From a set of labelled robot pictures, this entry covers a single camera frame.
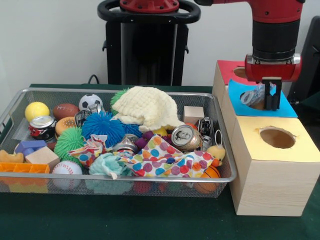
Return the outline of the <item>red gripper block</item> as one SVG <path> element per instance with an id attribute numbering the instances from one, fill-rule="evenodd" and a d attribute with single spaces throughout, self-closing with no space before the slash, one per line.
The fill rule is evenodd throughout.
<path id="1" fill-rule="evenodd" d="M 302 70 L 302 57 L 294 54 L 290 59 L 284 61 L 267 62 L 254 58 L 247 54 L 244 60 L 246 78 L 250 82 L 262 82 L 264 84 L 264 109 L 276 111 L 280 108 L 282 82 L 295 82 L 298 80 Z M 271 84 L 274 80 L 275 93 L 270 94 Z"/>

